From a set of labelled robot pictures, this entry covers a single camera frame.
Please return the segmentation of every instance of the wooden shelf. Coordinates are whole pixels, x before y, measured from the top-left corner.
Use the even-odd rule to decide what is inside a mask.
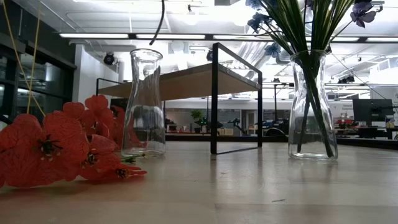
[[[258,91],[260,85],[234,71],[218,65],[218,94]],[[131,83],[99,89],[99,94],[129,98]],[[177,100],[211,96],[211,63],[160,76],[160,97]]]

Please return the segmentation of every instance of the computer monitor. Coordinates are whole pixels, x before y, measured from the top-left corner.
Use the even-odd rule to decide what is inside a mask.
[[[386,121],[386,116],[394,115],[391,99],[353,99],[353,108],[354,120],[365,121],[367,125],[372,121]]]

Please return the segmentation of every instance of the ceiling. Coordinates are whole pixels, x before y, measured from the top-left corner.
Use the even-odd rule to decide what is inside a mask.
[[[59,32],[133,32],[154,33],[160,19],[160,1],[117,0],[118,3],[108,3],[112,0],[14,0],[29,12],[36,14],[39,2],[42,3],[43,21]],[[196,34],[251,34],[248,26],[244,26],[254,11],[244,6],[245,0],[235,2],[230,6],[219,6],[221,0],[166,0],[166,16],[161,33],[196,33]],[[187,9],[192,5],[192,12]],[[377,14],[376,20],[366,24],[366,28],[350,24],[340,35],[354,36],[398,36],[397,0],[384,0],[384,10]],[[350,21],[349,14],[342,20],[337,31]],[[103,55],[107,51],[128,52],[132,47],[148,48],[147,40],[91,40],[86,50]],[[188,55],[176,58],[170,54],[171,41],[157,41],[151,48],[161,52],[164,57],[162,69],[171,72],[181,68],[176,59],[186,60],[188,67],[206,63],[203,57],[206,53]],[[211,47],[212,42],[186,41],[188,46]],[[242,42],[224,42],[233,52],[240,54]],[[328,55],[326,59],[325,82],[336,83],[339,77],[349,74],[346,68],[369,80],[370,68],[387,57],[398,56],[398,44],[332,44],[334,55],[343,62]],[[275,76],[284,82],[292,82],[292,72],[289,64],[276,64],[274,59],[266,62],[260,69],[270,82]]]

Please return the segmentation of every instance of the table surface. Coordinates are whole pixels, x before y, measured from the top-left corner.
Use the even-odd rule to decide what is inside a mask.
[[[233,149],[254,143],[220,143]],[[336,162],[288,158],[286,143],[211,156],[168,142],[144,180],[0,190],[0,223],[397,223],[398,153],[339,146]]]

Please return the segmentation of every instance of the glass vase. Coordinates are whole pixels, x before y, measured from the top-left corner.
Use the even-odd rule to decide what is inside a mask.
[[[165,129],[159,80],[163,56],[155,50],[131,53],[132,88],[126,108],[123,156],[161,156],[165,152]]]
[[[309,50],[293,55],[295,95],[289,124],[289,156],[294,159],[336,160],[333,117],[323,75],[326,53]]]

